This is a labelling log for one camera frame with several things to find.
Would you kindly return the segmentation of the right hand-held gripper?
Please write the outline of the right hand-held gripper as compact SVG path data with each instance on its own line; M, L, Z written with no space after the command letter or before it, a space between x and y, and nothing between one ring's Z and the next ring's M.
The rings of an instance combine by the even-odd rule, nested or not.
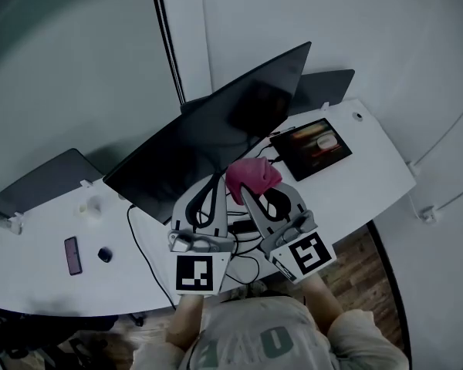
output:
M262 235L261 251L291 282L300 282L336 260L296 188L286 183L273 187L269 208L249 188L241 188L241 197Z

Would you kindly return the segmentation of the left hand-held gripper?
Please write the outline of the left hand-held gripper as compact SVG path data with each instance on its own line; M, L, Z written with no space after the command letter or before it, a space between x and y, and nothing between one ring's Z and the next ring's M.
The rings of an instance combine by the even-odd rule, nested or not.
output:
M174 205L171 226L169 259L175 293L219 294L234 251L231 238L212 237L228 234L224 179L212 174L187 189Z

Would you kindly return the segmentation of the pink cloth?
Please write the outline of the pink cloth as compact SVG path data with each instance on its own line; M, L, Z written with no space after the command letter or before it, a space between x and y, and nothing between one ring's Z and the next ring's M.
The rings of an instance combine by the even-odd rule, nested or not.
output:
M261 196L281 182L281 173L266 157L237 160L228 167L225 174L225 185L237 205L244 204L241 195L243 185L255 195Z

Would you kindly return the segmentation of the black monitor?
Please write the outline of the black monitor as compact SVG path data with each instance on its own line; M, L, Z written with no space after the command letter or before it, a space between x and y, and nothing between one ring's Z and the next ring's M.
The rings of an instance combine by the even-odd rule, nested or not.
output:
M187 189L223 174L287 119L311 45L276 56L187 109L103 182L155 220L168 222Z

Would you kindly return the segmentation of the person's left forearm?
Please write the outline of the person's left forearm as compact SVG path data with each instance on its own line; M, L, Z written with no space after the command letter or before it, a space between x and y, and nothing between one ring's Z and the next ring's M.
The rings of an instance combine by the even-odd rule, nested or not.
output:
M167 327L166 342L187 351L200 334L203 307L203 296L182 295Z

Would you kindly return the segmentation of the person's right forearm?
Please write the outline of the person's right forearm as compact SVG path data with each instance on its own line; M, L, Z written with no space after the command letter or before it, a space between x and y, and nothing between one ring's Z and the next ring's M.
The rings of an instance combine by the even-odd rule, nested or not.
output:
M341 304L318 274L302 280L300 287L318 329L327 335L333 322L343 313Z

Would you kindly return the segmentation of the black power adapter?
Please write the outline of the black power adapter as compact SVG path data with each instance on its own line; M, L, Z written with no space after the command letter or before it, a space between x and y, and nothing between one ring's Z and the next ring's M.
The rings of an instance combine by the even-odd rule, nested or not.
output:
M257 232L258 229L255 223L248 219L248 220L236 220L230 226L230 231L233 234L248 234Z

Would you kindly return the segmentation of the black tablet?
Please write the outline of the black tablet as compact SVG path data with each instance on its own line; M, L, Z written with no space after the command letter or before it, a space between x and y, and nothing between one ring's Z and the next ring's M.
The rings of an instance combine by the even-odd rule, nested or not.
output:
M274 136L271 144L297 182L352 154L326 118Z

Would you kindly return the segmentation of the person's light grey shirt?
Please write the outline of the person's light grey shirt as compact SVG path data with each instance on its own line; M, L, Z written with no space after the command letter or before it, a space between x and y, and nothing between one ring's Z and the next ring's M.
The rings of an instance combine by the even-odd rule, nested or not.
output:
M146 343L130 370L409 370L409 361L369 311L342 313L323 335L303 304L277 296L212 308L187 351Z

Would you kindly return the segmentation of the small white cup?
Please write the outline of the small white cup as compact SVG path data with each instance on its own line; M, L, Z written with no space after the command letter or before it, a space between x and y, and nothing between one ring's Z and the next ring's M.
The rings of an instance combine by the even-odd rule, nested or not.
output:
M101 216L100 199L90 197L78 206L79 215L85 218L97 219Z

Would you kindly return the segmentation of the dark grey desk divider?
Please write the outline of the dark grey desk divider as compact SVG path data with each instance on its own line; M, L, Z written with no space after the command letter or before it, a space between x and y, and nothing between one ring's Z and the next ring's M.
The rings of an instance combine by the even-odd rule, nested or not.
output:
M290 103L289 116L334 106L343 101L355 75L354 69L341 69L302 75Z
M0 213L13 217L94 182L103 174L80 151L71 148L19 178L0 192Z

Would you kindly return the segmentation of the dark smartphone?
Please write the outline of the dark smartphone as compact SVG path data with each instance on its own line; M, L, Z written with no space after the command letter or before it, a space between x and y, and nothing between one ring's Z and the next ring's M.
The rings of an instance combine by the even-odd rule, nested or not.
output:
M79 248L76 237L70 237L64 241L66 262L70 276L82 274L83 269L79 256Z

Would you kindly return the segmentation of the black office chair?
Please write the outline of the black office chair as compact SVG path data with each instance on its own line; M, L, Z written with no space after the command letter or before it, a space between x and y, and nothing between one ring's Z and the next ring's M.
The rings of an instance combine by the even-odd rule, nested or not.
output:
M109 331L118 320L106 317L69 317L23 314L0 309L0 357L23 359L38 353L45 370L116 370L103 352L106 341L86 344L79 331Z

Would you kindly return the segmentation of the thin black rod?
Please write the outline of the thin black rod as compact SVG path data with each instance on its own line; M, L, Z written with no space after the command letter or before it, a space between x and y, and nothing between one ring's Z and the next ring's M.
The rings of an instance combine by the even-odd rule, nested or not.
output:
M184 90L182 86L181 76L178 70L176 56L174 54L174 46L171 38L171 31L169 29L167 21L164 0L154 0L154 7L161 31L161 37L163 39L164 49L170 66L171 75L174 81L175 89L177 91L177 97L179 99L179 103L183 105L186 103L186 99L184 96Z

